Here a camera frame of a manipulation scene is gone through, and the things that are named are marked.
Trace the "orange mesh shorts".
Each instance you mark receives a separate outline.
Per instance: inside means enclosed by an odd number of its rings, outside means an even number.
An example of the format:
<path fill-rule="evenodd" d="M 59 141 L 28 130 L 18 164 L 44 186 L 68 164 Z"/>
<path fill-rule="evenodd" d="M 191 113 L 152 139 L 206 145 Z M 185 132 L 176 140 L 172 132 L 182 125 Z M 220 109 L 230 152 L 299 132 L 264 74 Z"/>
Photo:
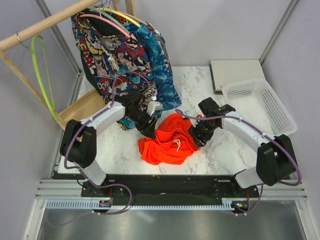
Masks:
<path fill-rule="evenodd" d="M 181 165 L 200 149 L 188 133 L 192 123 L 178 113 L 169 115 L 155 130 L 155 138 L 138 140 L 141 159 L 148 164 Z"/>

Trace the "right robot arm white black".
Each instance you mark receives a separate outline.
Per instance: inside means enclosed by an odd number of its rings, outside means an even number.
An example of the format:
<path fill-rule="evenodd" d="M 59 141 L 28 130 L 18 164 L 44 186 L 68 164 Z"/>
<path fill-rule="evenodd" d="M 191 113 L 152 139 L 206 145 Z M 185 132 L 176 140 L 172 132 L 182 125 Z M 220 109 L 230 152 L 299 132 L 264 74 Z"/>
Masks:
<path fill-rule="evenodd" d="M 234 107 L 219 106 L 211 97 L 202 100 L 198 107 L 203 117 L 195 118 L 196 124 L 188 130 L 196 148 L 204 147 L 220 128 L 240 138 L 256 153 L 256 165 L 233 176 L 229 184 L 233 196 L 240 197 L 255 185 L 281 183 L 298 171 L 292 142 L 287 135 L 268 136 L 243 119 Z"/>

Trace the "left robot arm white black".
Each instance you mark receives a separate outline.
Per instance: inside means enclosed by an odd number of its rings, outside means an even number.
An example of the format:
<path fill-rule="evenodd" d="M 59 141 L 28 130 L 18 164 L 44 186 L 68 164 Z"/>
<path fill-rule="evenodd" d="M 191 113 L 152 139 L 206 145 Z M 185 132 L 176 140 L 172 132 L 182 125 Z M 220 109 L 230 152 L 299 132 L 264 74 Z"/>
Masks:
<path fill-rule="evenodd" d="M 163 110 L 163 105 L 153 96 L 143 109 L 144 99 L 140 91 L 132 89 L 124 95 L 114 96 L 95 114 L 80 121 L 71 119 L 66 124 L 59 152 L 65 162 L 75 164 L 75 168 L 93 183 L 92 191 L 99 197 L 109 193 L 110 185 L 96 160 L 97 137 L 113 123 L 128 117 L 143 136 L 154 139 L 157 114 Z"/>

